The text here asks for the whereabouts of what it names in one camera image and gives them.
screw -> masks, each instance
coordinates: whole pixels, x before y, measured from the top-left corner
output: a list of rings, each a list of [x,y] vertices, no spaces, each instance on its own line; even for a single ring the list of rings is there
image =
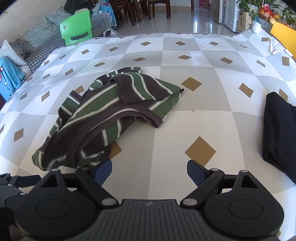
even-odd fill
[[[116,204],[116,200],[114,198],[105,198],[102,200],[102,204],[105,206],[112,206]]]
[[[194,206],[197,204],[197,201],[193,198],[186,198],[183,200],[183,204],[185,204],[186,206]]]

chair backrest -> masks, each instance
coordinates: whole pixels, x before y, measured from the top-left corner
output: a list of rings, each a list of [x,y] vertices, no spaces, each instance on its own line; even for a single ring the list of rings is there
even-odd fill
[[[66,42],[66,46],[81,43],[85,40],[92,38],[91,28],[91,12],[89,10],[82,11],[62,21],[59,25],[62,38]],[[77,37],[88,33],[87,36],[72,40],[71,38]]]
[[[293,56],[296,56],[295,30],[284,24],[275,22],[270,33],[273,34],[285,46],[285,48],[293,54]]]

blue cloth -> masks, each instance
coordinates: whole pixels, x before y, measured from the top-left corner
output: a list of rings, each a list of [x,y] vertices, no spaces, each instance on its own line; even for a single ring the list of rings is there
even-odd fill
[[[0,94],[7,101],[22,85],[25,74],[7,57],[0,57],[0,72]]]
[[[106,3],[101,4],[100,11],[102,11],[102,12],[109,12],[111,14],[112,21],[114,23],[114,27],[117,26],[116,18],[115,18],[115,15],[114,15],[114,12],[113,12],[113,9],[112,9],[110,3],[106,2]]]

yellow chair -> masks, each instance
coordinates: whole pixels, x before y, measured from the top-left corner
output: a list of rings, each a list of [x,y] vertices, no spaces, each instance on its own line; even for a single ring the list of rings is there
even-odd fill
[[[291,52],[293,56],[296,56],[296,31],[288,26],[275,22],[271,31],[283,45]]]

fruit basket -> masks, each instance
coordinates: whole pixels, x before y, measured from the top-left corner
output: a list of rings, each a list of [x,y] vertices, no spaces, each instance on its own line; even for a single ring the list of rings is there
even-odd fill
[[[280,19],[280,15],[278,14],[278,12],[270,9],[268,4],[264,4],[259,9],[259,17],[265,21],[268,21],[268,22],[269,22],[270,18],[274,18],[276,20]]]

